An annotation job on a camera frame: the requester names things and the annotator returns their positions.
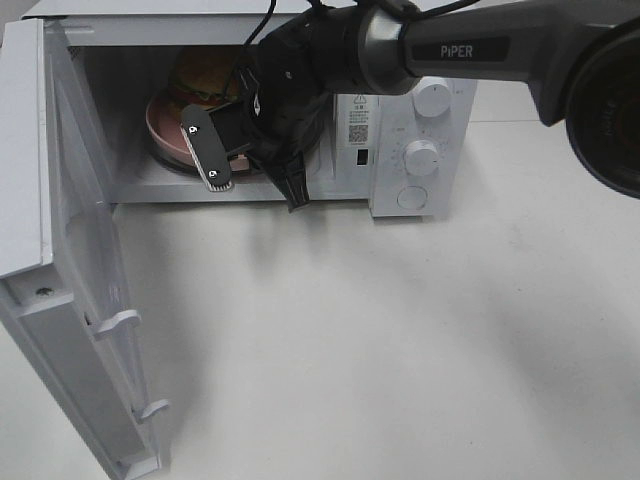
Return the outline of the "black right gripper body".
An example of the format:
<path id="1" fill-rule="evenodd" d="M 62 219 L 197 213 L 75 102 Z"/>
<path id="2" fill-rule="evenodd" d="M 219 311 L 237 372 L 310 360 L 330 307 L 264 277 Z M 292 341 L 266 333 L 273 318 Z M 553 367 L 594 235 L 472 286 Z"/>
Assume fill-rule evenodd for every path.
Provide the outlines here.
<path id="1" fill-rule="evenodd" d="M 289 211 L 310 203 L 305 155 L 324 131 L 330 93 L 311 80 L 274 83 L 240 69 L 247 155 L 284 197 Z"/>

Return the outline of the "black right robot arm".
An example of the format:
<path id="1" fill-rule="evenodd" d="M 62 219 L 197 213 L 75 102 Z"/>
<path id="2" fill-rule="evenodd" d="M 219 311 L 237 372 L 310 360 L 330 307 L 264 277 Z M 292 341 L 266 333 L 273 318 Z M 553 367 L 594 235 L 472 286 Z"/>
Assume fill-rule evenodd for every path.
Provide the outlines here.
<path id="1" fill-rule="evenodd" d="M 318 1 L 265 36 L 244 74 L 240 125 L 291 208 L 308 201 L 302 152 L 333 94 L 402 95 L 421 78 L 524 83 L 539 120 L 564 123 L 598 181 L 639 194 L 635 1 Z"/>

